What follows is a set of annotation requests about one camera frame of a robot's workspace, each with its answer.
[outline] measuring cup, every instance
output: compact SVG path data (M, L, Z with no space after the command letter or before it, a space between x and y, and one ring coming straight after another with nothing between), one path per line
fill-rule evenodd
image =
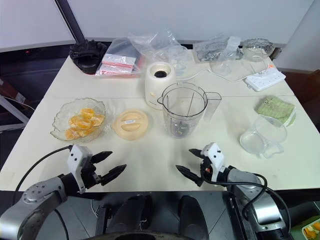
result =
M184 138L192 133L206 111L210 120L221 101L217 92L205 92L201 87L189 82L177 82L168 86L157 102L163 106L164 123L168 133L174 138Z
M240 137L240 144L248 153L262 154L271 158L284 152L283 142L287 138L286 127L277 119L260 115L254 124Z

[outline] power strip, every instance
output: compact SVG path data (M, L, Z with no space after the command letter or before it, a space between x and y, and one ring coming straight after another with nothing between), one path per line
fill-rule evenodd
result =
M281 81L285 80L286 76L275 67L270 67L264 71L248 76L245 83L248 88L252 88L256 92L267 89Z

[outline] white wall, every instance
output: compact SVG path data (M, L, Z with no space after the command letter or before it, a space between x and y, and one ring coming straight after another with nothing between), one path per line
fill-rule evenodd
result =
M181 43L228 32L286 45L314 0L68 0L85 38L170 29Z
M73 43L53 0L0 0L0 53Z
M285 69L320 69L320 0L313 2L274 63L278 68Z

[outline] beige lid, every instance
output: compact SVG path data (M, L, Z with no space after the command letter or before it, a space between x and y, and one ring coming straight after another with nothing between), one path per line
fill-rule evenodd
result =
M126 140L140 138L148 128L147 115L138 109L129 109L121 113L112 125L116 134Z

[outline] green cloth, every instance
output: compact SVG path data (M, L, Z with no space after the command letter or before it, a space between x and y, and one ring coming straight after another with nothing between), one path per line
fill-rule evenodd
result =
M290 126L296 119L295 105L282 101L276 96L267 96L258 107L257 113L278 119L285 126Z

